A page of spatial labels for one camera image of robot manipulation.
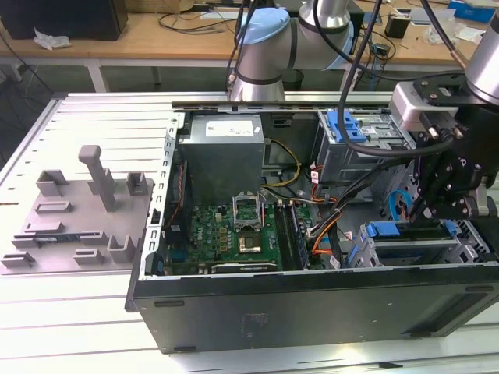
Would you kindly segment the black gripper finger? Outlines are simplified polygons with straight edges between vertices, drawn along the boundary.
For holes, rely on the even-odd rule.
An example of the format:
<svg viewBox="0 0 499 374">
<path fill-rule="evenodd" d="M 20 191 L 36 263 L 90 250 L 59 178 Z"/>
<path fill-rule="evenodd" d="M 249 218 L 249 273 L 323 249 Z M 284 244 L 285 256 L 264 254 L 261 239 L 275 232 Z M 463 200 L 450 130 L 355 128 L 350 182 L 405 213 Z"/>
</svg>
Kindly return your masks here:
<svg viewBox="0 0 499 374">
<path fill-rule="evenodd" d="M 455 191 L 453 186 L 430 186 L 423 193 L 423 227 L 436 227 L 443 220 L 469 218 L 474 211 L 468 191 Z"/>
<path fill-rule="evenodd" d="M 445 160 L 445 152 L 451 148 L 454 136 L 441 132 L 438 139 L 424 136 L 417 140 L 417 150 L 426 151 L 415 159 L 414 178 L 417 181 L 417 197 L 409 213 L 411 225 L 423 226 L 425 220 L 432 220 L 432 205 L 437 201 L 443 183 L 448 180 L 452 166 Z"/>
</svg>

